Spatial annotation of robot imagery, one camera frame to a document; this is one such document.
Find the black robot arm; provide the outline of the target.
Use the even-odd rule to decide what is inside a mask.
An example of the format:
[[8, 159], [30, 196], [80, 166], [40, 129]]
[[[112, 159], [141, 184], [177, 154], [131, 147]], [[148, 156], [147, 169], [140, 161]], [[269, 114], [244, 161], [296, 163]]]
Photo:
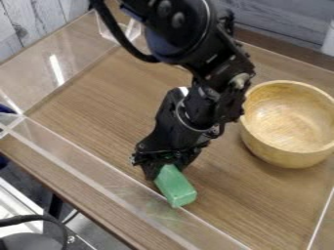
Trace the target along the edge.
[[225, 124], [244, 114], [253, 64], [233, 37], [233, 13], [217, 0], [119, 0], [120, 9], [144, 27], [147, 54], [127, 38], [105, 0], [89, 4], [135, 58], [177, 65], [192, 75], [191, 87], [167, 92], [153, 129], [132, 154], [132, 163], [152, 181], [168, 164], [184, 170]]

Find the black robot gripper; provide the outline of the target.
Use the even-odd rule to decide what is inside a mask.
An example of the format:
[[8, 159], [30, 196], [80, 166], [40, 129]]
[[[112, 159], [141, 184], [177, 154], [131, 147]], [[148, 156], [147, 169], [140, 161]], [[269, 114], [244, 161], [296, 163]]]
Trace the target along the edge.
[[176, 156], [175, 166], [183, 172], [201, 153], [200, 137], [216, 126], [217, 93], [204, 87], [169, 90], [155, 114], [152, 132], [139, 141], [133, 162], [153, 181], [165, 161]]

